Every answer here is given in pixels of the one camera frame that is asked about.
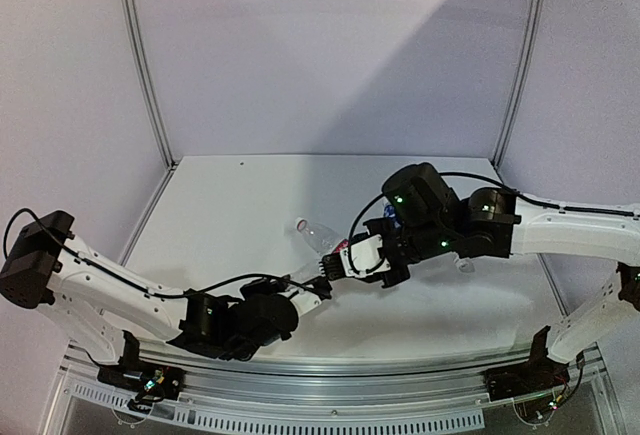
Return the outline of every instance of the perforated metal strip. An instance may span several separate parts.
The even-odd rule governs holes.
[[[72,380],[71,394],[77,398],[129,412],[126,408],[131,394],[99,384]],[[162,423],[179,425],[201,431],[233,435],[436,435],[462,433],[484,428],[482,410],[463,410],[429,417],[406,420],[275,420],[248,415],[228,415],[208,408],[176,403],[172,418],[149,418]]]

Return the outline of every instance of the black cable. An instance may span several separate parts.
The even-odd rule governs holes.
[[[576,382],[576,386],[573,387],[573,390],[565,397],[564,400],[560,403],[559,407],[562,407],[565,403],[567,403],[571,398],[575,395],[575,393],[580,388],[580,384],[582,383],[582,375],[584,374],[584,365],[580,367],[580,374],[578,375],[578,381]]]
[[[38,216],[35,214],[35,212],[33,210],[31,210],[30,208],[21,208],[20,210],[18,210],[16,213],[14,213],[11,218],[9,219],[9,223],[7,223],[7,227],[4,230],[4,237],[2,239],[2,253],[4,255],[4,259],[8,259],[9,258],[9,253],[7,251],[7,239],[9,238],[9,231],[11,230],[11,227],[13,226],[13,223],[16,221],[16,219],[22,215],[23,213],[26,213],[28,215],[31,216],[31,218],[33,218],[33,220],[36,222],[36,224],[38,225],[38,227],[40,227],[40,229],[46,233],[49,238],[51,238],[51,240],[53,240],[55,243],[57,243],[60,248],[62,250],[64,250],[65,252],[73,255],[74,257],[77,257],[78,254],[77,252],[74,252],[73,250],[71,250],[69,247],[67,247],[64,243],[62,243],[60,240],[58,240],[50,231],[47,227],[45,227],[42,222],[40,221],[40,219],[38,218]]]
[[[521,200],[524,200],[527,203],[530,203],[531,205],[535,205],[537,207],[542,207],[542,208],[550,208],[553,210],[565,210],[567,212],[580,212],[580,213],[593,213],[593,214],[598,214],[598,215],[615,215],[615,216],[620,216],[620,217],[635,217],[635,214],[633,212],[630,212],[628,210],[614,210],[614,209],[610,209],[610,208],[597,208],[597,207],[573,207],[573,206],[566,206],[566,207],[562,207],[560,205],[558,205],[557,203],[551,203],[551,202],[545,202],[542,200],[536,200],[533,198],[530,198],[526,195],[524,195],[523,193],[521,193],[520,191],[516,190],[515,188],[511,188],[508,185],[505,185],[502,182],[499,182],[497,180],[494,180],[490,177],[485,177],[484,175],[478,175],[476,173],[469,173],[469,172],[442,172],[440,173],[440,176],[442,177],[461,177],[461,178],[472,178],[474,180],[481,180],[483,182],[487,182],[487,183],[491,183],[497,187],[500,187],[510,193],[512,193],[513,195],[515,195],[516,197],[520,198]]]
[[[153,391],[162,392],[160,395],[153,395],[151,392]],[[153,400],[145,400],[146,397],[154,397]],[[133,398],[134,403],[140,404],[141,402],[150,402],[150,403],[160,403],[166,398],[166,392],[164,391],[164,387],[162,384],[158,383],[154,385],[151,390],[147,391],[144,388],[138,392],[138,394]]]
[[[206,288],[202,288],[200,290],[194,290],[194,291],[190,291],[190,292],[182,292],[181,294],[163,294],[163,293],[157,293],[157,292],[149,292],[149,290],[146,287],[142,287],[140,285],[138,285],[135,282],[132,282],[131,280],[128,280],[124,277],[122,277],[121,275],[118,275],[117,273],[115,273],[114,271],[110,270],[109,268],[105,267],[104,265],[101,265],[100,263],[97,263],[95,261],[93,261],[92,259],[89,258],[84,258],[81,257],[78,252],[70,249],[69,247],[67,247],[63,242],[61,242],[60,240],[58,240],[55,235],[53,235],[49,229],[47,227],[45,227],[42,222],[40,221],[40,218],[35,214],[35,212],[29,208],[21,208],[20,210],[18,210],[16,213],[13,214],[13,216],[9,219],[9,223],[7,224],[7,227],[4,231],[4,239],[3,239],[3,243],[2,243],[2,248],[4,251],[4,258],[5,260],[8,259],[8,253],[7,253],[7,239],[9,238],[9,231],[11,230],[11,227],[13,225],[13,223],[16,221],[16,219],[22,215],[23,213],[26,213],[28,215],[31,216],[31,218],[33,218],[33,220],[36,222],[36,224],[38,225],[38,227],[40,227],[40,229],[49,237],[51,238],[51,240],[53,240],[56,244],[58,244],[60,246],[60,248],[62,250],[64,250],[65,252],[69,253],[71,256],[73,256],[75,259],[86,263],[87,265],[94,267],[98,270],[100,270],[102,273],[109,275],[112,278],[115,278],[116,280],[118,280],[119,282],[124,283],[125,285],[128,285],[131,288],[134,288],[142,293],[144,293],[145,295],[149,296],[149,297],[155,297],[155,298],[163,298],[163,299],[167,299],[167,300],[176,300],[176,299],[181,299],[181,298],[189,298],[192,297],[194,295],[199,295],[199,294],[203,294],[206,292],[209,292],[211,290],[215,290],[217,288],[221,288],[224,287],[226,285],[229,285],[231,283],[234,282],[238,282],[241,280],[247,280],[247,279],[252,279],[252,278],[265,278],[267,280],[277,280],[280,282],[284,282],[288,285],[292,285],[294,287],[298,287],[301,288],[303,290],[306,290],[307,292],[313,293],[314,295],[317,295],[319,297],[323,297],[324,295],[318,291],[315,290],[312,287],[303,285],[302,283],[298,283],[295,282],[293,280],[290,280],[289,278],[284,278],[284,277],[279,277],[276,275],[267,275],[267,274],[258,274],[258,273],[250,273],[250,274],[245,274],[245,275],[239,275],[237,277],[233,277],[233,278],[229,278],[227,280],[224,280],[222,282],[216,283],[214,285],[210,285],[209,287]]]
[[[284,282],[287,283],[289,285],[292,285],[294,287],[298,287],[301,288],[303,290],[306,290],[307,292],[313,293],[314,295],[318,295],[319,297],[324,296],[321,292],[315,290],[314,288],[311,288],[307,285],[303,285],[302,283],[298,283],[298,282],[294,282],[293,280],[290,280],[288,278],[284,278],[284,277],[279,277],[277,275],[267,275],[264,273],[247,273],[245,275],[238,275],[237,277],[233,277],[233,278],[229,278],[227,280],[223,280],[222,282],[218,282],[215,283],[213,285],[209,285],[208,287],[205,288],[201,288],[200,290],[195,290],[195,291],[191,291],[189,293],[182,293],[180,295],[166,295],[166,294],[161,294],[161,293],[150,293],[149,295],[153,296],[153,297],[157,297],[157,298],[165,298],[167,300],[174,300],[177,298],[188,298],[188,297],[192,297],[194,295],[199,295],[202,293],[206,293],[206,292],[210,292],[211,290],[216,290],[218,288],[224,287],[226,285],[229,285],[231,283],[235,283],[235,282],[239,282],[241,280],[247,280],[250,278],[265,278],[267,280],[277,280],[279,282]]]
[[[353,258],[351,256],[351,245],[352,245],[351,241],[353,240],[353,235],[356,231],[356,228],[358,227],[358,222],[360,221],[360,219],[362,219],[362,217],[364,217],[364,214],[367,213],[369,209],[376,204],[376,202],[378,202],[379,200],[382,200],[383,197],[384,195],[381,193],[380,195],[375,197],[373,200],[371,200],[369,203],[367,203],[367,205],[360,211],[358,216],[355,218],[355,220],[353,221],[353,224],[351,225],[351,229],[349,230],[349,238],[347,239],[347,241],[349,242],[347,245],[347,260],[349,261],[349,268],[351,268],[353,273],[356,273],[356,274],[360,273],[360,271],[355,267],[353,263]],[[376,265],[374,268],[365,270],[365,273],[375,272],[378,268],[382,266],[383,263],[384,263],[384,259],[382,259],[378,263],[378,265]]]

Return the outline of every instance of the metal frame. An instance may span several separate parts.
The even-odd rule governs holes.
[[[131,42],[131,51],[136,64],[136,71],[138,72],[138,78],[140,79],[142,96],[147,107],[149,121],[151,122],[151,128],[153,130],[156,143],[158,144],[158,150],[160,151],[162,162],[167,170],[172,170],[177,165],[177,160],[174,157],[169,144],[169,136],[162,119],[158,99],[156,97],[156,91],[153,86],[153,80],[151,78],[144,44],[142,43],[142,34],[140,32],[140,23],[138,21],[135,0],[122,0],[122,8],[124,11],[127,33]]]
[[[169,185],[169,182],[171,181],[171,178],[173,177],[173,174],[175,173],[177,167],[178,167],[178,164],[175,164],[171,169],[165,171],[164,175],[162,176],[160,183],[154,190],[153,195],[151,195],[151,199],[149,200],[149,203],[147,203],[147,206],[142,212],[142,215],[140,216],[140,219],[138,220],[138,223],[136,224],[133,230],[133,233],[131,234],[131,237],[129,237],[129,240],[127,240],[124,250],[122,251],[122,255],[118,260],[118,263],[120,263],[120,265],[124,266],[127,264],[127,261],[129,260],[129,257],[133,253],[133,249],[135,248],[136,243],[138,243],[138,240],[142,235],[142,231],[144,230],[144,227],[146,227],[147,222],[149,221],[149,218],[151,218],[151,214],[153,213],[153,210],[156,208],[156,205],[160,201],[160,198],[162,197],[164,190]]]
[[[154,358],[147,350],[143,355]],[[423,367],[415,372],[407,366],[394,375],[383,375],[366,366],[345,365],[341,374],[334,371],[274,376],[237,371],[237,367],[228,364],[214,366],[211,361],[194,357],[196,365],[186,359],[181,361],[186,378],[180,399],[158,404],[150,420],[231,434],[459,433],[482,428],[482,412],[505,405],[505,401],[489,400],[482,372],[507,359],[522,360],[523,354],[505,355],[499,362],[479,365],[460,362],[457,368],[446,371],[443,367]],[[590,387],[594,392],[603,433],[625,434],[597,347],[586,351],[586,359],[584,389]],[[52,410],[42,433],[61,433],[73,397],[132,415],[124,408],[130,394],[99,384],[95,381],[96,372],[82,349],[69,350],[56,379]],[[577,376],[575,366],[571,367],[571,376]],[[516,402],[539,395],[519,397]]]
[[[536,41],[536,34],[538,26],[540,25],[540,14],[542,12],[543,0],[531,0],[529,6],[529,17],[527,19],[527,25],[525,28],[524,40],[522,42],[522,49],[520,51],[520,59],[518,62],[518,68],[516,70],[516,76],[511,87],[511,94],[509,95],[509,102],[507,104],[507,111],[502,122],[502,128],[496,147],[491,158],[491,163],[497,169],[500,168],[504,162],[504,157],[509,147],[509,140],[513,132],[513,127],[520,107],[520,101],[522,100],[522,94],[524,93],[525,83],[527,81],[527,73],[531,65],[531,59],[533,56],[533,50]]]

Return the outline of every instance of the wire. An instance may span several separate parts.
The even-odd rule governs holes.
[[[132,418],[137,418],[137,419],[138,419],[138,421],[136,421],[136,422],[128,422],[127,420],[123,420],[123,419],[122,419],[122,418],[120,418],[120,417],[118,416],[118,414],[116,413],[116,410],[115,410],[115,407],[114,407],[116,399],[117,399],[117,398],[116,398],[116,387],[114,386],[114,387],[113,387],[113,391],[111,392],[111,403],[109,404],[109,408],[111,409],[111,413],[113,414],[113,416],[114,416],[114,417],[116,418],[116,420],[118,421],[118,425],[123,425],[123,424],[125,424],[125,425],[129,425],[131,428],[135,428],[136,426],[138,426],[138,425],[140,425],[141,423],[145,422],[145,421],[147,420],[147,418],[149,418],[149,415],[151,414],[151,410],[149,410],[149,411],[148,411],[148,413],[146,414],[146,417],[142,418],[142,417],[140,417],[140,416],[138,416],[138,415],[133,415],[133,414],[131,414],[131,413],[126,413],[126,412],[124,412],[124,410],[123,410],[123,408],[124,408],[124,407],[118,407],[118,410],[123,410],[123,412],[122,412],[122,413],[124,413],[125,415],[128,415],[128,416],[130,416],[130,417],[132,417]]]
[[[31,216],[31,218],[33,218],[33,220],[35,221],[35,223],[38,225],[38,227],[49,237],[51,238],[51,240],[53,240],[58,246],[60,246],[60,248],[62,250],[64,250],[65,252],[69,253],[71,256],[73,256],[76,260],[79,260],[81,262],[86,263],[87,265],[96,268],[97,270],[100,270],[102,273],[109,275],[112,278],[115,278],[116,280],[118,280],[121,283],[124,283],[125,285],[128,285],[131,288],[134,288],[135,290],[138,290],[139,292],[144,293],[145,295],[149,296],[149,297],[155,297],[155,298],[163,298],[166,300],[177,300],[177,299],[182,299],[182,298],[189,298],[189,297],[193,297],[194,295],[201,295],[203,293],[209,292],[211,290],[216,290],[218,288],[222,288],[226,285],[229,285],[231,283],[235,283],[235,282],[239,282],[241,280],[248,280],[248,279],[257,279],[257,278],[262,278],[262,279],[267,279],[267,280],[277,280],[279,282],[283,282],[286,283],[287,285],[291,285],[297,288],[300,288],[302,290],[306,290],[307,292],[313,293],[314,295],[317,295],[319,297],[323,297],[324,295],[322,294],[322,292],[315,290],[312,287],[309,287],[307,285],[304,285],[302,283],[298,283],[295,282],[289,278],[285,278],[285,277],[279,277],[276,275],[267,275],[267,274],[262,274],[262,273],[249,273],[249,274],[245,274],[245,275],[239,275],[237,277],[233,277],[233,278],[229,278],[227,280],[224,280],[222,282],[219,283],[215,283],[213,285],[210,285],[208,287],[202,288],[200,290],[192,290],[189,292],[182,292],[181,294],[165,294],[165,293],[158,293],[158,292],[150,292],[146,287],[142,287],[140,285],[138,285],[135,282],[132,282],[131,280],[128,280],[127,278],[117,274],[116,272],[114,272],[113,270],[110,270],[109,268],[105,267],[104,265],[95,262],[94,260],[90,259],[90,258],[85,258],[79,255],[78,252],[72,250],[71,248],[67,247],[63,242],[61,242],[58,238],[55,237],[55,235],[53,235],[49,229],[47,227],[45,227],[43,225],[43,223],[40,221],[40,218],[35,214],[35,212],[29,208],[21,208],[20,210],[18,210],[16,213],[13,214],[13,216],[9,219],[9,223],[7,223],[7,227],[4,231],[4,238],[3,238],[3,242],[2,242],[2,248],[3,248],[3,252],[4,252],[4,258],[5,260],[8,259],[8,253],[7,253],[7,239],[9,238],[9,231],[11,230],[11,227],[13,225],[13,223],[16,221],[16,219],[22,215],[23,213],[28,214],[29,216]]]
[[[573,387],[573,390],[571,390],[571,392],[569,392],[569,395],[567,395],[565,397],[565,399],[562,401],[562,403],[560,405],[558,405],[558,407],[564,406],[576,394],[576,392],[580,388],[580,384],[582,383],[582,375],[583,374],[584,374],[584,365],[582,367],[580,367],[580,373],[578,375],[578,381],[576,382],[576,386]]]
[[[238,275],[237,277],[233,277],[233,278],[229,278],[227,280],[223,280],[222,282],[219,283],[215,283],[213,285],[209,285],[208,287],[205,288],[201,288],[200,290],[195,290],[195,291],[191,291],[189,293],[182,293],[180,295],[167,295],[167,294],[161,294],[161,293],[149,293],[149,295],[157,297],[157,298],[165,298],[167,300],[173,300],[173,299],[177,299],[177,298],[188,298],[188,297],[192,297],[194,295],[199,295],[202,293],[206,293],[206,292],[210,292],[211,290],[216,290],[218,288],[224,287],[226,285],[229,285],[231,283],[235,283],[235,282],[239,282],[241,280],[247,280],[250,278],[265,278],[267,280],[277,280],[279,282],[284,282],[287,283],[289,285],[292,285],[294,287],[300,288],[302,290],[306,290],[307,292],[313,293],[314,295],[318,295],[318,296],[324,296],[320,291],[315,290],[314,288],[311,288],[307,285],[303,285],[302,283],[298,283],[298,282],[294,282],[293,280],[290,280],[288,278],[284,278],[284,277],[279,277],[277,275],[267,275],[264,273],[248,273],[245,275]]]
[[[560,395],[558,396],[558,398],[564,397],[564,394],[567,393],[567,390],[569,389],[569,384],[563,377],[556,376],[555,379],[561,381],[563,385],[562,392],[560,392]]]
[[[551,390],[551,393],[553,394],[553,398],[555,400],[556,399],[556,395],[555,395],[555,392],[553,391],[553,389]],[[525,417],[527,416],[527,414],[523,413],[520,410],[522,408],[522,409],[524,409],[526,411],[526,409],[527,409],[526,402],[516,404],[515,401],[512,401],[511,405],[513,406],[513,411],[515,412],[516,417],[518,417],[518,420],[520,420],[525,425],[528,425],[529,427],[534,427],[534,428],[538,428],[541,425],[548,424],[551,421],[551,419],[553,418],[553,416],[555,415],[555,413],[556,413],[555,410],[550,410],[549,416],[546,419],[543,419],[541,422],[532,423],[532,422],[528,422],[527,420],[525,420]],[[540,417],[542,417],[542,413],[540,411],[538,411],[536,413],[538,413],[538,415]]]
[[[157,391],[159,390],[161,392],[160,395],[158,396],[154,396],[153,391]],[[162,382],[158,381],[158,383],[156,383],[155,385],[153,385],[153,387],[149,390],[147,390],[146,388],[142,388],[142,390],[140,390],[138,392],[138,394],[133,398],[133,403],[136,406],[139,406],[140,403],[142,402],[150,402],[150,403],[160,403],[162,401],[164,401],[166,398],[166,392],[164,391],[164,387],[162,386]]]
[[[23,213],[26,213],[28,215],[31,216],[31,218],[33,218],[36,222],[36,224],[38,225],[38,227],[47,234],[47,236],[49,236],[49,238],[51,238],[51,240],[53,240],[56,244],[58,244],[60,246],[60,248],[62,250],[64,250],[65,252],[69,253],[70,255],[73,255],[74,257],[78,256],[77,252],[74,252],[73,250],[71,250],[69,247],[67,247],[64,243],[62,243],[60,240],[58,240],[50,231],[47,227],[45,227],[42,222],[40,221],[40,219],[38,218],[38,216],[35,214],[35,212],[33,210],[31,210],[30,208],[21,208],[20,210],[18,210],[16,213],[14,213],[12,215],[12,217],[9,219],[9,222],[7,223],[7,227],[4,230],[4,237],[2,238],[2,253],[4,255],[4,259],[8,259],[9,258],[9,253],[7,252],[7,240],[9,238],[9,231],[11,230],[11,227],[13,226],[13,223],[16,221],[16,219],[22,215]]]
[[[461,178],[472,178],[474,180],[481,180],[483,182],[487,182],[487,183],[491,183],[497,187],[500,187],[510,193],[512,193],[513,195],[515,195],[516,197],[520,198],[521,200],[524,200],[527,203],[530,203],[531,205],[535,205],[537,207],[543,207],[543,208],[550,208],[553,210],[564,210],[567,212],[580,212],[580,213],[593,213],[593,214],[598,214],[598,215],[615,215],[615,216],[620,216],[620,217],[635,217],[636,214],[634,212],[628,211],[628,210],[614,210],[614,209],[610,209],[610,208],[598,208],[598,207],[573,207],[573,206],[566,206],[566,207],[562,207],[560,205],[558,205],[557,203],[551,203],[551,202],[545,202],[542,200],[536,200],[534,198],[528,197],[526,195],[524,195],[523,193],[521,193],[520,191],[516,190],[515,188],[511,188],[508,185],[505,185],[502,182],[499,182],[497,180],[494,180],[490,177],[485,177],[484,175],[478,175],[477,173],[469,173],[469,172],[441,172],[440,176],[442,177],[461,177]]]
[[[380,195],[376,196],[373,200],[371,200],[369,203],[367,203],[367,205],[365,205],[365,207],[360,211],[358,216],[355,218],[355,220],[353,221],[353,224],[351,224],[351,229],[349,230],[349,238],[347,239],[349,241],[347,245],[347,260],[349,262],[349,268],[351,268],[351,270],[355,274],[360,274],[361,272],[355,267],[353,263],[353,257],[351,255],[351,245],[352,245],[351,242],[353,241],[353,235],[355,234],[356,228],[358,227],[358,222],[360,222],[362,217],[364,217],[364,214],[367,213],[369,209],[373,207],[378,201],[382,200],[383,197],[384,197],[384,194],[381,193]],[[365,273],[369,274],[369,273],[375,272],[378,268],[382,266],[383,263],[384,263],[384,259],[378,262],[378,264],[375,267],[365,270]]]

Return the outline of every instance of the clear plastic bottle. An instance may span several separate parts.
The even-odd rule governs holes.
[[[304,218],[296,220],[296,230],[302,238],[321,257],[329,253],[339,252],[348,244],[347,239],[338,235],[329,227],[320,223],[309,222]]]
[[[323,275],[320,269],[320,260],[314,260],[300,267],[295,272],[291,272],[289,276],[291,280],[298,283],[306,283],[309,280],[313,280],[316,277]]]

